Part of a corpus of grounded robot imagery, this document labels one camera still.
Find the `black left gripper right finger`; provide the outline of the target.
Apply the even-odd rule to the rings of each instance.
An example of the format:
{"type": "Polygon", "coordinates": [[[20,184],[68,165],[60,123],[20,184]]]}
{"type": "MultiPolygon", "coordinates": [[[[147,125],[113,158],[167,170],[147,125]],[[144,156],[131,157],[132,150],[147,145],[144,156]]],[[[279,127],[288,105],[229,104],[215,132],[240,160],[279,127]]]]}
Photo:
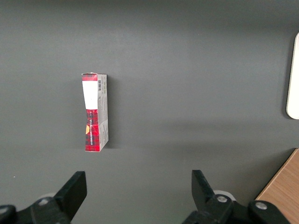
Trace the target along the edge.
{"type": "Polygon", "coordinates": [[[196,205],[184,224],[288,224],[272,203],[254,200],[247,206],[212,190],[201,170],[192,171],[192,197],[196,205]]]}

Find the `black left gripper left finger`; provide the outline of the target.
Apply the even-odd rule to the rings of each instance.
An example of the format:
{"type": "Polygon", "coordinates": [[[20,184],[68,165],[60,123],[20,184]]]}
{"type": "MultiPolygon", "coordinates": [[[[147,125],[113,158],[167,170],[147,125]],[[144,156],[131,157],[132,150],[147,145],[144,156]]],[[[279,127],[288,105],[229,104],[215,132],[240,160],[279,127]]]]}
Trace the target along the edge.
{"type": "Polygon", "coordinates": [[[54,196],[45,196],[17,211],[10,204],[0,206],[2,224],[69,224],[87,196],[86,175],[77,171],[54,196]]]}

